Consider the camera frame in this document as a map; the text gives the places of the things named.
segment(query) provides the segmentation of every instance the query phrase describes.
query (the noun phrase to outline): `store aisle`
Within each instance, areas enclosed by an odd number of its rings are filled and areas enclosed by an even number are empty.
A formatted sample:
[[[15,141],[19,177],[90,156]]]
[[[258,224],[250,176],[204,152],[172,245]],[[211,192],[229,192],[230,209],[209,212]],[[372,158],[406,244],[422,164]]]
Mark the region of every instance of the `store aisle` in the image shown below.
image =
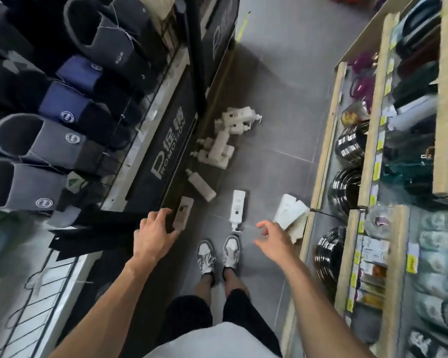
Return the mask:
[[[254,245],[259,235],[255,226],[274,217],[285,193],[310,204],[334,66],[369,16],[330,0],[241,0],[238,31],[246,17],[214,115],[219,117],[227,107],[249,105],[263,116],[262,124],[242,136],[231,136],[236,151],[227,170],[192,164],[217,197],[206,203],[188,185],[185,195],[195,203],[179,238],[188,249],[176,295],[190,294],[200,277],[195,258],[200,240],[213,242],[221,263],[223,243],[231,233],[227,219],[233,191],[245,190],[241,277],[257,310],[280,339],[289,290],[278,267]],[[215,324],[221,321],[225,302],[222,265],[216,270]]]

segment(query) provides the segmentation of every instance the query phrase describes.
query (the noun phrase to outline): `hand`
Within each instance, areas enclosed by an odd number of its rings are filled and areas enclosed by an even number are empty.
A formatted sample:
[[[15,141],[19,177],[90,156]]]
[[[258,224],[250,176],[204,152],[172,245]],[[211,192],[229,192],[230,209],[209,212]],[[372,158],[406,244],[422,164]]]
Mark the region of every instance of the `hand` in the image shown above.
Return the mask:
[[[285,232],[277,222],[267,220],[257,224],[262,230],[263,240],[254,240],[262,252],[277,265],[282,267],[294,258],[298,258],[297,250]]]
[[[178,238],[179,232],[166,232],[166,216],[172,213],[170,209],[150,212],[147,219],[142,219],[139,229],[134,232],[133,257],[131,262],[141,271],[149,264],[154,266],[163,258]]]

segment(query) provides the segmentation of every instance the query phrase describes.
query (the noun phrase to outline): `black sign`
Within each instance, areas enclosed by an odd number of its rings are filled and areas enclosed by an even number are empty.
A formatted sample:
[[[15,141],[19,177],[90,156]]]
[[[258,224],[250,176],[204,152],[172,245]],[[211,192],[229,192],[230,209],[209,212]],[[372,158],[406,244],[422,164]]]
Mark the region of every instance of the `black sign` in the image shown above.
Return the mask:
[[[229,38],[232,35],[238,12],[239,0],[219,0],[206,26],[207,31],[203,38],[206,87],[211,85],[219,68]]]
[[[196,113],[191,69],[186,67],[128,192],[125,212],[147,215],[160,207]]]

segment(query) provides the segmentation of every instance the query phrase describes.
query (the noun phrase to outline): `left hand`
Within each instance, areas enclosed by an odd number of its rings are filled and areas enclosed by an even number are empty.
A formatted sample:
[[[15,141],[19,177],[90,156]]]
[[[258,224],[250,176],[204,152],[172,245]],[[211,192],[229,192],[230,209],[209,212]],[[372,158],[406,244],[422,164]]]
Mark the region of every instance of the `left hand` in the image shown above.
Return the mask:
[[[142,219],[139,229],[134,232],[133,257],[130,261],[142,269],[150,263],[158,263],[170,250],[179,232],[166,232],[166,216],[172,213],[171,209],[152,211],[147,219]]]

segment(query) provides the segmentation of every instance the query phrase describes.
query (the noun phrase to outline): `person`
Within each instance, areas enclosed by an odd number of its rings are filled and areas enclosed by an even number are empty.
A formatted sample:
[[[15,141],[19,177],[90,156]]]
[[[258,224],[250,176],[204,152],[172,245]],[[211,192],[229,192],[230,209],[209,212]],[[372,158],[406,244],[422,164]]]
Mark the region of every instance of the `person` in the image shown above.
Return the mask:
[[[166,215],[170,213],[169,209],[150,212],[141,221],[134,233],[132,258],[108,291],[53,351],[51,358],[119,356],[146,279],[179,235],[178,231],[166,231]],[[282,269],[292,290],[305,355],[308,358],[374,358],[314,283],[289,235],[274,222],[259,222],[257,228],[263,229],[263,237],[256,239],[255,244]],[[249,290],[237,276],[240,254],[239,238],[229,236],[224,244],[222,271],[227,297],[223,323],[212,326],[209,306],[211,288],[218,278],[214,271],[216,259],[209,241],[199,244],[197,260],[202,276],[194,295],[171,302],[158,336],[158,347],[146,358],[281,356],[277,337],[252,306]]]

